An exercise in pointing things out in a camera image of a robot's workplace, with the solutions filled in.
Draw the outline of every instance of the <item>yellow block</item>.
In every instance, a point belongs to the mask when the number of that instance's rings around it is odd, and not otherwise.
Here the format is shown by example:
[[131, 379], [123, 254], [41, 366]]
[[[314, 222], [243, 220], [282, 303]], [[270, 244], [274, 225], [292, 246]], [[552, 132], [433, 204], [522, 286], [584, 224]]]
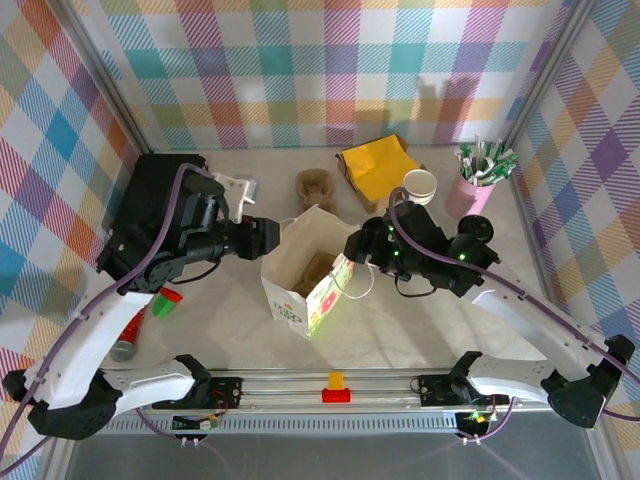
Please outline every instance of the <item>yellow block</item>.
[[344, 390], [344, 374], [342, 372], [329, 374], [329, 390]]
[[350, 148], [342, 156], [353, 184], [370, 201], [388, 196], [408, 171], [419, 168], [395, 135]]

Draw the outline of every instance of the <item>pink cup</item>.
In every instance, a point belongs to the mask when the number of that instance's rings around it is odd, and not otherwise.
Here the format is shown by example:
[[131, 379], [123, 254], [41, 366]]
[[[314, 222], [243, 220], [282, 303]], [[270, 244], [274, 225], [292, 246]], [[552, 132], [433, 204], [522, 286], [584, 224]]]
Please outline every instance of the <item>pink cup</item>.
[[457, 219], [466, 215], [480, 215], [494, 187], [495, 184], [476, 187], [458, 172], [445, 202], [445, 208], [449, 215]]

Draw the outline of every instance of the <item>white paper cup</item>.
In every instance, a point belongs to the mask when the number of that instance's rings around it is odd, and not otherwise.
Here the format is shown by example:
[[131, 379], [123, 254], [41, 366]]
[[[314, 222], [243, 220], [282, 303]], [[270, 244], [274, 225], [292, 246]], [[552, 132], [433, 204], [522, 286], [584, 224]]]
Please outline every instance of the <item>white paper cup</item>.
[[411, 170], [404, 176], [402, 182], [405, 190], [409, 192], [409, 200], [418, 205], [428, 204], [436, 194], [438, 180], [435, 175], [426, 170]]

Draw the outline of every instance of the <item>paper bag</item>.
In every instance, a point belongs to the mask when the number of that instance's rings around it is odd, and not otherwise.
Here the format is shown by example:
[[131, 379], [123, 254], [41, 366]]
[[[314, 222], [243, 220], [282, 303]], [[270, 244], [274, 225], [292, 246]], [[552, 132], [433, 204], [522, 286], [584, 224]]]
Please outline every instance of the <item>paper bag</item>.
[[331, 274], [345, 288], [353, 274], [353, 262], [342, 252], [349, 235], [359, 228], [314, 205], [284, 229], [280, 245], [262, 259], [262, 285], [273, 318], [286, 322], [300, 335], [311, 337], [341, 292], [329, 275], [320, 280], [307, 298], [291, 289], [317, 252], [337, 256]]

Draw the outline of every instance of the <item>white string handle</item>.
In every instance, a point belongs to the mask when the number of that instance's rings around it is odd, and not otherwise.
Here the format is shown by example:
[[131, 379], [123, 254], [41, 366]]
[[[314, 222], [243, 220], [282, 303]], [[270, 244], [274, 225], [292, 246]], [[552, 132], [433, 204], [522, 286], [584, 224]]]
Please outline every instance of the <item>white string handle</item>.
[[367, 295], [369, 295], [369, 292], [371, 292], [371, 290], [373, 290], [373, 283], [375, 282], [375, 276], [373, 273], [373, 267], [371, 266], [370, 263], [366, 263], [367, 268], [369, 268], [369, 273], [371, 274], [371, 285], [369, 285], [369, 288], [367, 289], [366, 292], [364, 292], [362, 295], [358, 295], [358, 296], [352, 296], [349, 295], [344, 288], [342, 288], [340, 286], [340, 284], [338, 283], [338, 280], [336, 280], [336, 277], [333, 275], [333, 272], [329, 273], [329, 276], [331, 277], [331, 280], [333, 281], [333, 283], [336, 284], [336, 287], [338, 287], [338, 290], [340, 290], [347, 298], [350, 298], [351, 300], [360, 300], [361, 298], [366, 297]]

